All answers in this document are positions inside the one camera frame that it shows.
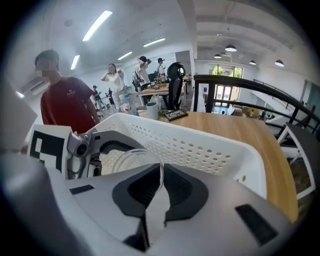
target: wooden table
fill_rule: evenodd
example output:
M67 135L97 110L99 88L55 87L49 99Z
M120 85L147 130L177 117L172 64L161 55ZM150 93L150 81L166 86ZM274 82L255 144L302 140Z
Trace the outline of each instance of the wooden table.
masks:
M145 110L139 115L148 117ZM165 117L159 117L158 120L169 123ZM297 220L297 192L290 166L276 138L263 121L231 115L188 112L188 116L170 123L253 146L263 160L267 200L280 209L292 223Z
M142 96L147 96L147 95L161 95L161 96L164 96L164 95L168 95L168 94L169 94L169 84L168 83L166 83L165 86L161 86L160 89L149 89L147 91L141 91L141 92L138 93L139 98L140 98L140 103L141 103L142 106L145 105ZM186 106L187 105L186 93L184 93L183 101L184 101L184 106Z

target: cup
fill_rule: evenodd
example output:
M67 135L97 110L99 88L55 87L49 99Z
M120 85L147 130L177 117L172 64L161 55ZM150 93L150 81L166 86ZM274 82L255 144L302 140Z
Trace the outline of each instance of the cup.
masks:
M158 103L150 102L145 105L150 119L158 120Z

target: fluorescent ceiling light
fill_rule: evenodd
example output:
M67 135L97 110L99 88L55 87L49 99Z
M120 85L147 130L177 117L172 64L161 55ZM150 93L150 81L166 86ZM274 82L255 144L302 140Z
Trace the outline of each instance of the fluorescent ceiling light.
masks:
M132 51L129 51L128 53L126 53L125 55L122 55L120 58L118 58L118 61L122 60L123 58L129 56L130 54L132 54Z
M22 99L23 97L25 97L22 93L18 92L17 90L15 91L16 95Z
M277 66L282 67L282 68L285 66L285 64L280 59L276 60L274 64L276 64Z
M153 42L149 42L149 43L145 44L143 47L148 47L148 46L150 46L150 45L153 45L153 44L155 44L155 43L158 43L158 42L161 42L161 41L164 41L164 40L166 40L166 39L165 39L165 38L161 38L161 39L159 39L159 40L155 40L155 41L153 41Z
M228 44L226 47L225 47L225 50L228 51L228 52L236 52L237 49L234 45L232 44Z
M88 32L85 34L82 41L88 41L90 37L93 35L93 33L99 28L99 26L112 14L112 11L105 10L99 18L96 19L96 21L92 24L92 26L89 28Z
M79 60L79 57L80 57L80 55L74 56L73 61L72 61L72 65L71 65L71 70L74 70L74 69L75 69L75 67L76 67L76 65L77 65L77 62L78 62L78 60Z

